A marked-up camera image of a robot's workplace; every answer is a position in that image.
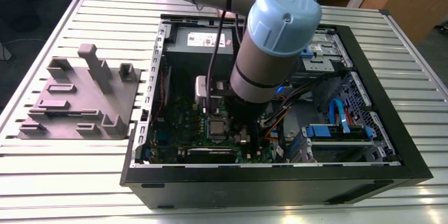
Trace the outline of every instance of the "power supply label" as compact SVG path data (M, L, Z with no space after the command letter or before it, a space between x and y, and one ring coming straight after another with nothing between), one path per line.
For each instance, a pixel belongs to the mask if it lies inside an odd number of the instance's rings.
M212 33L189 33L187 46L191 47L215 47L216 34ZM221 34L219 47L225 47L225 36Z

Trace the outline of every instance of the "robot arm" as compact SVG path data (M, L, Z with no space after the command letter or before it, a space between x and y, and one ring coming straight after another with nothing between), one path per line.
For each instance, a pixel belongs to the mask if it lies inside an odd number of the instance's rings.
M244 111L241 121L264 111L309 44L321 9L316 0L187 0L245 15L248 19L231 87L237 95L233 111Z

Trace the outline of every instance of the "motherboard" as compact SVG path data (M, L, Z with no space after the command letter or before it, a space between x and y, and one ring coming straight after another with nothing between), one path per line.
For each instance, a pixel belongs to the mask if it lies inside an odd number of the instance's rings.
M195 159L197 156L200 158L195 163L227 163L227 159L229 163L273 162L273 145L265 142L252 151L252 145L236 144L235 138L239 136L231 135L227 130L229 122L224 103L220 104L219 111L220 116L211 119L193 101L173 98L153 123L152 147L147 151L152 163L191 163L189 157Z

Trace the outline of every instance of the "open pc tower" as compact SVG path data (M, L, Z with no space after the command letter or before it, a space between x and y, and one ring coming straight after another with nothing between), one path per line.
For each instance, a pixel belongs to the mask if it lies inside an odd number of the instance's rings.
M213 118L195 102L219 20L161 20L120 182L149 208L349 204L432 178L349 27L317 28L267 111L244 134L232 134L225 102ZM235 20L225 20L215 61L221 80L232 71L237 32ZM265 137L283 97L332 72ZM332 103L343 106L347 128L335 124Z

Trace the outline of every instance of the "aluminum extrusion table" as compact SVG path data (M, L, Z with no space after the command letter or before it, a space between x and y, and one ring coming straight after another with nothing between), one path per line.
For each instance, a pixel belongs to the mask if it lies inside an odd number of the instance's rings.
M147 70L160 14L215 16L181 0L72 0L0 115L0 222L76 223L447 223L448 92L389 16L376 10L324 7L323 24L348 25L399 111L433 179L353 205L149 210L120 172L128 139L20 140L19 125L36 102L52 57L84 66L80 43L96 44L109 67ZM139 84L139 93L147 84ZM143 102L137 94L135 105ZM131 120L140 117L139 109Z

